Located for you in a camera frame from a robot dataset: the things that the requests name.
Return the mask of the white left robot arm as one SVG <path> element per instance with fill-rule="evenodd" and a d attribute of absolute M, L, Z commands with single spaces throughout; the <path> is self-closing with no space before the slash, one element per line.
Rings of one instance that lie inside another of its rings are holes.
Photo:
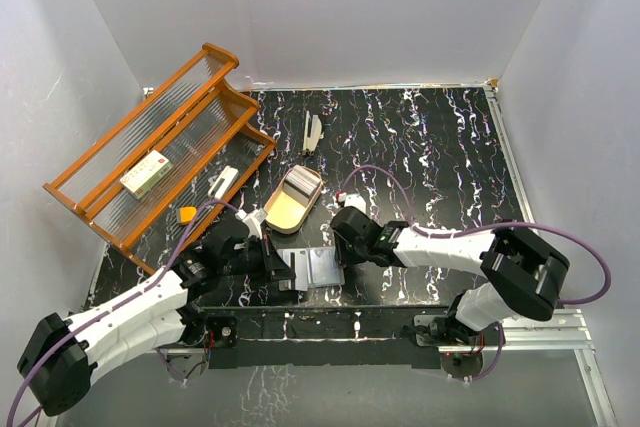
<path fill-rule="evenodd" d="M 124 363 L 165 345 L 197 345 L 207 323 L 193 303 L 231 276 L 279 282 L 296 274 L 267 233 L 237 219 L 219 222 L 167 267 L 110 301 L 67 318 L 43 318 L 17 365 L 27 390 L 54 417 Z"/>

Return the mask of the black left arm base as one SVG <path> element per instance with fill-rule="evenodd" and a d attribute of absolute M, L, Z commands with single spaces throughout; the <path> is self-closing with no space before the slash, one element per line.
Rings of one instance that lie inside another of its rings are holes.
<path fill-rule="evenodd" d="M 177 370 L 171 364 L 172 358 L 179 357 L 179 354 L 167 355 L 167 353 L 160 348 L 156 348 L 156 353 L 169 376 L 185 386 L 196 371 L 202 374 L 206 368 L 212 365 L 212 356 L 215 349 L 226 350 L 233 349 L 236 346 L 237 327 L 237 320 L 232 317 L 212 317 L 207 321 L 202 321 L 202 334 L 193 345 L 190 345 L 193 347 L 202 347 L 202 359 L 194 364 L 186 373 Z"/>

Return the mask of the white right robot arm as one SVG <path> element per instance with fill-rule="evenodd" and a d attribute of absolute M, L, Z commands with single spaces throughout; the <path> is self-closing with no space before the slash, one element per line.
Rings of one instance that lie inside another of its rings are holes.
<path fill-rule="evenodd" d="M 379 225 L 358 208 L 340 209 L 330 222 L 342 266 L 438 267 L 484 277 L 484 284 L 458 294 L 446 313 L 412 332 L 438 345 L 471 344 L 510 317 L 552 318 L 569 261 L 527 227 L 500 224 L 465 234 L 421 228 L 406 221 Z"/>

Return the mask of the black right arm base motor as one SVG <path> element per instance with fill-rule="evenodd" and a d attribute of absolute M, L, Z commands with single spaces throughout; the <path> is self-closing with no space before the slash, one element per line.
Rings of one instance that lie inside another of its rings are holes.
<path fill-rule="evenodd" d="M 441 366 L 445 360 L 460 365 L 463 360 L 480 359 L 487 347 L 503 347 L 506 343 L 504 331 L 497 323 L 476 331 L 449 314 L 416 315 L 400 327 L 399 337 L 428 351 L 430 369 Z"/>

